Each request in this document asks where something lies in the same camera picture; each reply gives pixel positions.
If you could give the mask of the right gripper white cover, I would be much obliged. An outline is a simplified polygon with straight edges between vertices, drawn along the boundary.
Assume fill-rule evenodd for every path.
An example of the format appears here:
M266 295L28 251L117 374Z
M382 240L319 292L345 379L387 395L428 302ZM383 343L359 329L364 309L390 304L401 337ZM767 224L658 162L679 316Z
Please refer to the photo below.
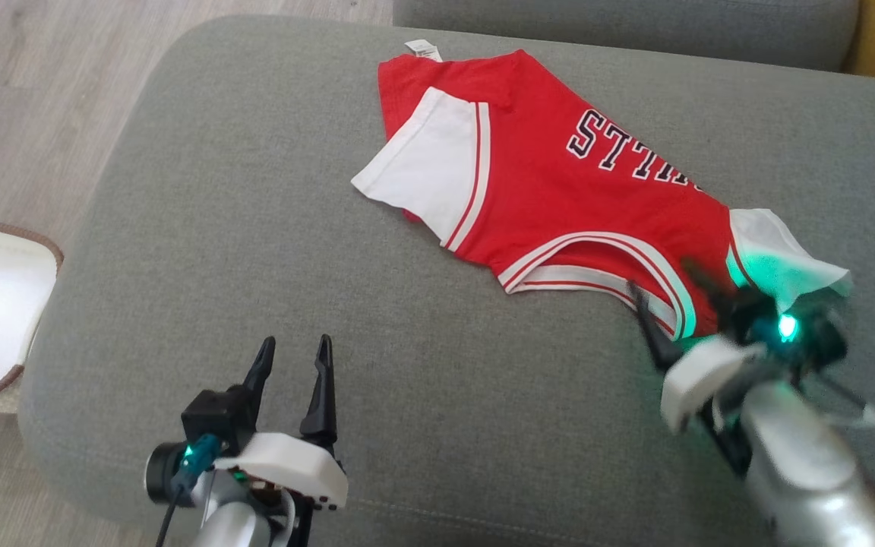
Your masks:
M697 419L737 476L746 475L751 447L741 413L747 395L763 382L791 377L778 351L782 309L766 293L737 293L696 260L683 260L685 273L716 314L718 332L681 350L661 329L645 291L630 283L638 325L654 368L665 372L661 416L671 433L683 433Z

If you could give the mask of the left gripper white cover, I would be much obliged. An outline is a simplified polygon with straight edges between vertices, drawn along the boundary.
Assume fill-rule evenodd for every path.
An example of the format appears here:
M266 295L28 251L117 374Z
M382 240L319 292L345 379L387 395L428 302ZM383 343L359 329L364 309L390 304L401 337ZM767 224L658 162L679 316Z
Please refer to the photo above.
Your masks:
M243 381L252 415L260 412L275 349L274 336L265 338ZM216 460L215 546L306 546L314 514L346 505L348 477L326 450L338 439L333 344L327 334L314 367L318 377L301 422L308 443L288 434L257 434L238 456Z

